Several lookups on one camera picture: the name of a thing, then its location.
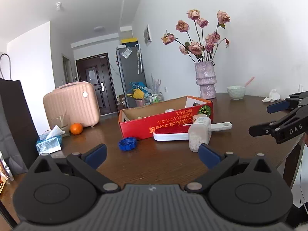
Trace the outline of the pale green bowl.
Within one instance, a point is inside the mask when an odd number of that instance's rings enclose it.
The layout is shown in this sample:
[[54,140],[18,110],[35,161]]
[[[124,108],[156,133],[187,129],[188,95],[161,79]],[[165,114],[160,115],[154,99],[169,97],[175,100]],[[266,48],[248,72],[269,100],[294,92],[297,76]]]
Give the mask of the pale green bowl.
[[233,85],[227,87],[227,92],[232,100],[241,100],[246,93],[246,87],[241,85]]

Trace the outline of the yellow box on refrigerator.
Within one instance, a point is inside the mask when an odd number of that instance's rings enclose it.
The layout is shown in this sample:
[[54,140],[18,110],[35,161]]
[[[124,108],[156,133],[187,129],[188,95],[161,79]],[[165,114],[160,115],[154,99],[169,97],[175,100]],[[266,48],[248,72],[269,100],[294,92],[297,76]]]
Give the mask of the yellow box on refrigerator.
[[137,38],[121,39],[121,44],[138,42]]

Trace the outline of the grey refrigerator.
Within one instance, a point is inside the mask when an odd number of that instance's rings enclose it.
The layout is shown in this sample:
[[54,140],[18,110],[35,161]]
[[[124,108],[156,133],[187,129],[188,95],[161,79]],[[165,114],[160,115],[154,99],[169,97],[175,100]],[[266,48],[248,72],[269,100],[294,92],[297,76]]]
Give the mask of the grey refrigerator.
[[116,48],[116,58],[120,72],[121,84],[125,96],[126,107],[137,107],[134,98],[127,94],[134,93],[134,84],[141,82],[147,85],[144,74],[141,47],[138,42],[126,43]]

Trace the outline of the pink textured vase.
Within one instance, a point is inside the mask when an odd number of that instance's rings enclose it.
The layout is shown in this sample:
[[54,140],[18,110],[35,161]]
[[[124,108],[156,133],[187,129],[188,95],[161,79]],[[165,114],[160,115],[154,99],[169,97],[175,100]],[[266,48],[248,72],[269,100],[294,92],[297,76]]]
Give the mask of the pink textured vase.
[[215,84],[217,83],[213,62],[195,63],[196,84],[200,88],[200,97],[203,99],[216,98]]

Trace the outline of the red cardboard box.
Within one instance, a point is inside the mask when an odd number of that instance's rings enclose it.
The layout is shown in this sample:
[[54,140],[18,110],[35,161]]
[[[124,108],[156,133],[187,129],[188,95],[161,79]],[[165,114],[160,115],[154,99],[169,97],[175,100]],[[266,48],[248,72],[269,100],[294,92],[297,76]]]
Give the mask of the red cardboard box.
[[119,127],[124,138],[138,140],[153,137],[155,130],[178,127],[193,122],[193,116],[205,114],[213,119],[213,102],[194,96],[183,96],[142,107],[120,110]]

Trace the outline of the yellow watering can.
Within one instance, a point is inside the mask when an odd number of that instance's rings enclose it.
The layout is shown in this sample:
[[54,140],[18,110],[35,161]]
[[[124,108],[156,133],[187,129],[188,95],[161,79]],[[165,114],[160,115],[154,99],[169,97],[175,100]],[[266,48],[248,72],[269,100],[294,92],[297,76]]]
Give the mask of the yellow watering can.
[[134,89],[133,93],[128,93],[126,95],[135,100],[142,100],[144,98],[144,92],[139,88]]

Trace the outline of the white lint brush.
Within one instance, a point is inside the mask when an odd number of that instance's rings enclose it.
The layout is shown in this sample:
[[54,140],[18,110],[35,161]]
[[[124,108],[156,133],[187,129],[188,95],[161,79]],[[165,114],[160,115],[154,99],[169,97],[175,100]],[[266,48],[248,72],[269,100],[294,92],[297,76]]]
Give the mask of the white lint brush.
[[153,138],[156,141],[178,141],[188,140],[189,136],[194,133],[195,135],[201,135],[209,142],[211,133],[215,131],[230,130],[232,124],[230,122],[217,123],[217,124],[194,124],[198,127],[193,127],[193,130],[189,130],[191,124],[178,126],[178,127],[166,127],[159,128],[154,131]]

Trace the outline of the black paper bag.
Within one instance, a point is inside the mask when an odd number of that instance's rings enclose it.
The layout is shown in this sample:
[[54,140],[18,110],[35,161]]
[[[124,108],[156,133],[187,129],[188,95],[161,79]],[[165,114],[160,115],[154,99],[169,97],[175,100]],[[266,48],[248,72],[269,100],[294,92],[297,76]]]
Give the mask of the black paper bag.
[[1,153],[13,175],[38,157],[38,137],[20,81],[1,79]]

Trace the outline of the white plastic pill jar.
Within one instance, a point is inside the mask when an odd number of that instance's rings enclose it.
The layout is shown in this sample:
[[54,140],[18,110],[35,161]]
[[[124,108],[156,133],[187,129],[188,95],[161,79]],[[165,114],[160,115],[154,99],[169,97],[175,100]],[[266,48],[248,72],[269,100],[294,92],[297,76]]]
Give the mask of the white plastic pill jar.
[[209,144],[211,138],[211,119],[205,114],[195,115],[193,124],[188,129],[189,148],[198,152],[201,144]]

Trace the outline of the orange fruit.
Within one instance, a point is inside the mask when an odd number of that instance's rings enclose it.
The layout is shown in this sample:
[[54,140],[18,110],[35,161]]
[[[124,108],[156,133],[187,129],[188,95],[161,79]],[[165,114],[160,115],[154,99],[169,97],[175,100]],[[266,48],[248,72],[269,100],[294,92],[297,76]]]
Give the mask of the orange fruit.
[[70,128],[70,133],[73,134],[73,135],[79,135],[82,133],[83,131],[83,126],[82,124],[80,123],[74,123],[74,124],[71,124]]

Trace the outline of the blue tissue pack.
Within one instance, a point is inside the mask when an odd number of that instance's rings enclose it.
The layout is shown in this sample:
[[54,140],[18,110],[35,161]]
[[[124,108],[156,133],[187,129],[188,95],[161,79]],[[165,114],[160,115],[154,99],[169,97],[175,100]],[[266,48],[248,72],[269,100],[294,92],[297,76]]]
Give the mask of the blue tissue pack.
[[37,152],[39,155],[43,153],[55,153],[62,149],[62,135],[65,132],[55,125],[52,130],[47,130],[42,135],[39,136],[39,139],[36,143]]

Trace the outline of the white ridged cap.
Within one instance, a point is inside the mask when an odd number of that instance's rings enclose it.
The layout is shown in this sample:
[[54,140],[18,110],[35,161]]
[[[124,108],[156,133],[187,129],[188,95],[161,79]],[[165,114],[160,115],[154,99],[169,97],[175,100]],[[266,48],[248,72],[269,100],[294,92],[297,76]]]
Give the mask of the white ridged cap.
[[175,109],[167,109],[167,110],[165,110],[165,113],[169,113],[169,112],[173,112],[173,111],[175,111]]

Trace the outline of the blue gear-shaped cap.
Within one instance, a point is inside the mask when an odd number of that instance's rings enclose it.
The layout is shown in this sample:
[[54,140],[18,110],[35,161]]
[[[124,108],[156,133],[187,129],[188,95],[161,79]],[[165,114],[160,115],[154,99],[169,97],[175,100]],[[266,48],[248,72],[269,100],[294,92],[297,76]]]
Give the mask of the blue gear-shaped cap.
[[137,147],[137,139],[134,137],[128,137],[122,139],[118,146],[121,151],[131,151]]

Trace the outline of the clear glass cup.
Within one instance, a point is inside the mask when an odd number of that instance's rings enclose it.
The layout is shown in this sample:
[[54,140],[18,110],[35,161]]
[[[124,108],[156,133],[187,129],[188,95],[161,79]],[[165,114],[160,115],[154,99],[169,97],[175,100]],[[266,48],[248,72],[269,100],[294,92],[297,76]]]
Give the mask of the clear glass cup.
[[70,117],[68,115],[60,115],[57,118],[51,119],[51,128],[54,128],[56,125],[64,131],[62,137],[70,135]]

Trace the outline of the pink suitcase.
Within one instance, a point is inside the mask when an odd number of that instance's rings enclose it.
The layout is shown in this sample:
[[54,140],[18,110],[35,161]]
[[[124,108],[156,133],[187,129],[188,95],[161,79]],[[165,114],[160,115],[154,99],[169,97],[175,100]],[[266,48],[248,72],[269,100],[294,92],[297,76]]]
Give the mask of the pink suitcase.
[[84,127],[94,126],[100,120],[100,109],[91,83],[72,82],[62,85],[43,98],[43,105],[52,127],[52,119],[59,116],[69,116],[70,122],[80,123]]

